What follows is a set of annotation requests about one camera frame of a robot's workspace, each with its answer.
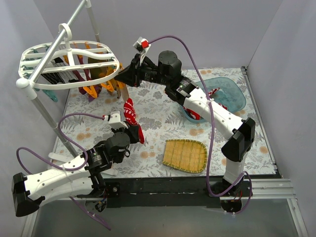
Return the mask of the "white round clip hanger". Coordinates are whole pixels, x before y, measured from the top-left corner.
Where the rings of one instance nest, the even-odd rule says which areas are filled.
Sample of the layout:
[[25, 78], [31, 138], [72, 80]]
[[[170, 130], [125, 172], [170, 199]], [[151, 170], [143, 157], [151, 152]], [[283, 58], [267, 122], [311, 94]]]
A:
[[[65, 66], [53, 67], [51, 61], [60, 57]], [[45, 73], [84, 71], [90, 68], [115, 66], [112, 74], [95, 80], [85, 80], [65, 84], [44, 84], [38, 78]], [[101, 84], [113, 79], [119, 72], [120, 63], [111, 49], [95, 41], [72, 40], [68, 24], [59, 25], [59, 35], [54, 42], [38, 44], [26, 49], [21, 56], [16, 86], [20, 89], [63, 90]]]

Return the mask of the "mustard yellow sock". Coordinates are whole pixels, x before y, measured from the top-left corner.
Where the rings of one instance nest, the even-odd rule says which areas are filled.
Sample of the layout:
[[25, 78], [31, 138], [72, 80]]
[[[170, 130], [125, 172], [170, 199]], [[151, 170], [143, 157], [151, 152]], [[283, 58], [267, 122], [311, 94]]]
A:
[[[105, 76], [108, 76], [116, 70], [117, 68], [115, 66], [106, 66], [102, 68], [90, 68], [87, 70], [85, 69], [84, 73], [87, 80], [95, 80], [95, 79], [100, 79]], [[86, 94], [86, 93], [88, 94], [89, 102], [91, 102], [99, 96], [103, 88], [106, 89], [110, 95], [112, 95], [113, 92], [116, 91], [117, 98], [119, 99], [121, 97], [121, 89], [123, 89], [124, 87], [125, 87], [125, 84], [123, 84], [122, 82], [117, 82], [113, 78], [101, 84], [84, 86], [82, 89], [83, 89], [83, 94]]]

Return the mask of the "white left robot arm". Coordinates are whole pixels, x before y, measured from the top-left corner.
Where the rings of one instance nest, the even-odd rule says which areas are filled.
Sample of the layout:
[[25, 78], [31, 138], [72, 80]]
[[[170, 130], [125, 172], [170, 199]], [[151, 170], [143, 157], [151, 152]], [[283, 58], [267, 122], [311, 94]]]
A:
[[41, 206], [60, 198], [101, 197], [109, 190], [101, 173], [130, 156], [129, 146], [143, 143], [139, 125], [113, 131], [112, 137], [69, 162], [37, 174], [13, 175], [12, 196], [17, 217], [36, 212]]

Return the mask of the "red white patterned sock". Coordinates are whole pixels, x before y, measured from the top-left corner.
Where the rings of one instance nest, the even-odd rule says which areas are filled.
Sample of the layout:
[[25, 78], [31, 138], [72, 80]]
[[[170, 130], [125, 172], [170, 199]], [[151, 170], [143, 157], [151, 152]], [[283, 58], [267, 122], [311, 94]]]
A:
[[126, 121], [133, 126], [138, 126], [138, 138], [139, 142], [141, 144], [144, 144], [144, 135], [141, 126], [139, 123], [136, 121], [136, 112], [133, 106], [133, 101], [131, 98], [128, 98], [127, 101], [125, 101], [124, 106], [123, 106], [123, 113], [125, 116]]

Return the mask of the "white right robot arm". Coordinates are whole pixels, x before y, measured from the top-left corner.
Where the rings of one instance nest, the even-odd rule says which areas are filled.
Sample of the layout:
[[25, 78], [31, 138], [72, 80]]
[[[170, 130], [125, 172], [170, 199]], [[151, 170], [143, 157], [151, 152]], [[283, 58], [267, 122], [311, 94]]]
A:
[[182, 74], [182, 62], [173, 51], [161, 52], [157, 64], [147, 56], [136, 54], [115, 79], [131, 87], [139, 87], [143, 81], [163, 85], [168, 98], [209, 122], [211, 137], [218, 131], [227, 140], [221, 149], [227, 163], [222, 182], [210, 185], [206, 181], [208, 193], [221, 197], [225, 194], [235, 196], [241, 191], [241, 182], [246, 174], [245, 156], [255, 137], [256, 125], [252, 118], [242, 119], [211, 100], [206, 89], [201, 89]]

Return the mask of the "brown olive sock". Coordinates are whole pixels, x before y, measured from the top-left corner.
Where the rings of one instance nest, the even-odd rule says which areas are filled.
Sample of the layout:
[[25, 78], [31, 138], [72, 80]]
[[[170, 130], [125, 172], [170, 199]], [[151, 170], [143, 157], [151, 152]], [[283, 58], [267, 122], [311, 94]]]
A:
[[[112, 74], [116, 69], [112, 66], [106, 66], [102, 68], [91, 68], [90, 71], [90, 78], [92, 80], [100, 79], [105, 76]], [[123, 82], [119, 82], [115, 80], [115, 78], [103, 82], [98, 85], [84, 87], [84, 92], [88, 94], [88, 101], [92, 102], [96, 99], [102, 89], [105, 89], [110, 95], [113, 95], [114, 92], [117, 93], [117, 98], [122, 98], [124, 101], [127, 101], [129, 98], [129, 93], [126, 84]]]

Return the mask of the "red white striped sock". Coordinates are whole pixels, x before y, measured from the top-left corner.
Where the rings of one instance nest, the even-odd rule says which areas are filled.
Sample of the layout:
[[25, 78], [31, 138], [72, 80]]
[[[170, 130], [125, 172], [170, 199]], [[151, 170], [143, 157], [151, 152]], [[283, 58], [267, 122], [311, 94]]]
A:
[[213, 99], [216, 103], [218, 103], [221, 107], [224, 109], [228, 109], [225, 105], [220, 103], [220, 100], [218, 99], [219, 92], [222, 91], [219, 87], [218, 88], [213, 88], [208, 92], [208, 95], [211, 99]]

